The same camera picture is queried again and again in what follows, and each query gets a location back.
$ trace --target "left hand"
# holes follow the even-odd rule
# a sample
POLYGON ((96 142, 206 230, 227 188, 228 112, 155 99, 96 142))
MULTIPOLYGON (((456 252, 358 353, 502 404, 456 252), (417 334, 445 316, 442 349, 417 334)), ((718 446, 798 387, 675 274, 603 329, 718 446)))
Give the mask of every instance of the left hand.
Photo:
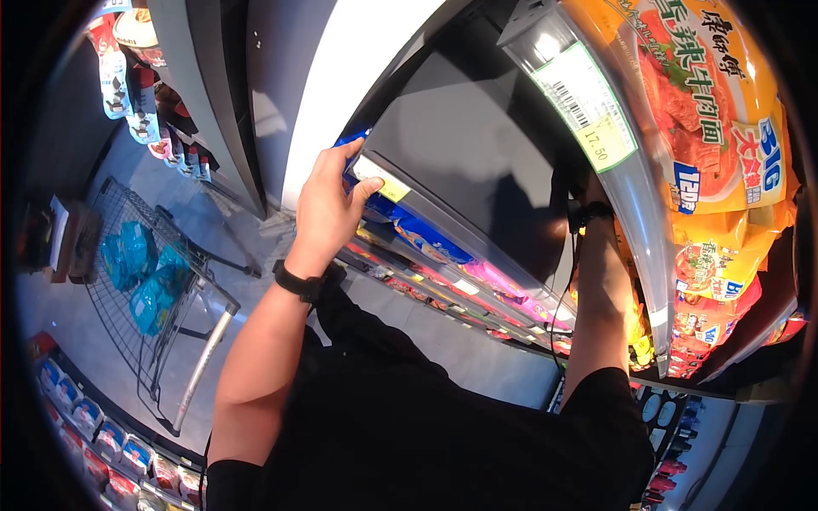
POLYGON ((363 142, 358 138, 321 151, 301 189, 295 242, 285 260, 287 271, 301 279, 324 273, 355 234, 366 200, 384 185, 380 177, 370 177, 355 185, 349 195, 344 192, 344 164, 361 150, 363 142))

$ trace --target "black wristwatch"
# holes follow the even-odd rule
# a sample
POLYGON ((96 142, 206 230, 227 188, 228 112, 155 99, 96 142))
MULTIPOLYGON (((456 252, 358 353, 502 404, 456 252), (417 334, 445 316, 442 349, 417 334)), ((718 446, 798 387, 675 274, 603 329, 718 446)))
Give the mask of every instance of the black wristwatch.
POLYGON ((606 203, 595 200, 582 208, 580 226, 584 227, 588 225, 588 222, 590 222, 592 218, 609 218, 613 220, 614 211, 606 203))
POLYGON ((300 279, 284 268, 284 259, 279 259, 272 267, 272 273, 276 276, 276 283, 282 288, 297 294, 302 302, 315 303, 321 296, 321 287, 326 280, 326 272, 320 277, 309 277, 300 279))

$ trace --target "barcode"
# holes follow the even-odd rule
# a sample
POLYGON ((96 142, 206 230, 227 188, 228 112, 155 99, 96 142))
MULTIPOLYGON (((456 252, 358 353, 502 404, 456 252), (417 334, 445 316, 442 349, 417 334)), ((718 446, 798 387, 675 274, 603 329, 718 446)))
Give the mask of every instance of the barcode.
POLYGON ((585 116, 585 112, 582 111, 582 107, 577 103, 577 100, 571 96, 571 92, 565 87, 565 84, 560 82, 555 82, 552 85, 554 92, 557 93, 557 100, 565 105, 565 108, 568 109, 568 112, 573 117, 573 120, 577 121, 580 128, 584 128, 591 124, 588 120, 588 117, 585 116))

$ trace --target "shopping cart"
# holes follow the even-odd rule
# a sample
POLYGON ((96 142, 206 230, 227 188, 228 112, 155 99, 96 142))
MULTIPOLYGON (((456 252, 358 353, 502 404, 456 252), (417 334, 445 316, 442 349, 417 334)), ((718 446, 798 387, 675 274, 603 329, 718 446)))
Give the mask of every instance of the shopping cart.
POLYGON ((182 287, 182 293, 169 311, 168 319, 164 322, 161 331, 153 336, 144 335, 137 328, 128 306, 134 290, 123 292, 115 289, 106 271, 100 249, 97 249, 94 256, 94 273, 85 280, 85 287, 102 324, 108 330, 108 334, 125 362, 137 376, 137 395, 142 399, 141 390, 147 390, 150 399, 156 403, 156 409, 159 411, 159 415, 155 415, 156 420, 172 435, 178 437, 187 407, 191 404, 193 392, 196 391, 205 367, 216 346, 222 340, 225 329, 241 307, 227 291, 216 284, 213 272, 208 269, 208 263, 210 261, 220 262, 253 278, 260 278, 261 274, 253 268, 240 266, 202 249, 173 224, 173 216, 167 209, 162 206, 151 208, 139 195, 120 185, 112 177, 106 178, 92 207, 102 217, 101 239, 111 234, 119 234, 123 222, 138 221, 153 229, 156 248, 159 252, 166 246, 170 246, 191 268, 190 275, 182 287), (227 305, 224 313, 214 328, 207 333, 184 328, 182 322, 193 300, 206 285, 212 286, 226 299, 227 305), (187 383, 176 418, 171 422, 160 410, 160 377, 177 334, 201 338, 207 342, 187 383))

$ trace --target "supermarket aisle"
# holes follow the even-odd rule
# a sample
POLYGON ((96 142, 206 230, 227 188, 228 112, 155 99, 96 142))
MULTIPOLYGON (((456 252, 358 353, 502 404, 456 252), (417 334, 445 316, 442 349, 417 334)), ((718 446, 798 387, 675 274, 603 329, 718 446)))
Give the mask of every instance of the supermarket aisle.
MULTIPOLYGON (((272 283, 272 265, 290 248, 294 223, 275 213, 261 222, 236 208, 218 194, 191 182, 155 159, 144 146, 127 134, 124 126, 115 139, 91 187, 93 201, 107 176, 137 192, 151 207, 162 204, 177 225, 204 248, 243 264, 255 265, 262 279, 212 263, 215 280, 241 303, 241 310, 227 330, 211 359, 177 440, 185 447, 202 452, 209 435, 213 396, 219 371, 232 340, 246 315, 272 283)), ((362 276, 349 277, 344 285, 362 308, 378 315, 389 325, 403 329, 433 361, 443 365, 452 379, 475 392, 490 397, 539 407, 555 383, 553 361, 500 345, 482 332, 466 329, 425 310, 413 300, 391 292, 362 276)), ((137 380, 99 320, 84 286, 47 284, 40 274, 20 276, 19 304, 24 334, 41 329, 50 333, 66 355, 97 387, 144 424, 159 433, 165 431, 154 420, 155 407, 142 392, 137 380)), ((184 326, 207 331, 224 310, 224 300, 205 289, 194 301, 184 326)), ((309 320, 317 323, 314 316, 309 320)), ((170 419, 198 361, 203 341, 179 335, 169 349, 160 379, 160 410, 170 419)))

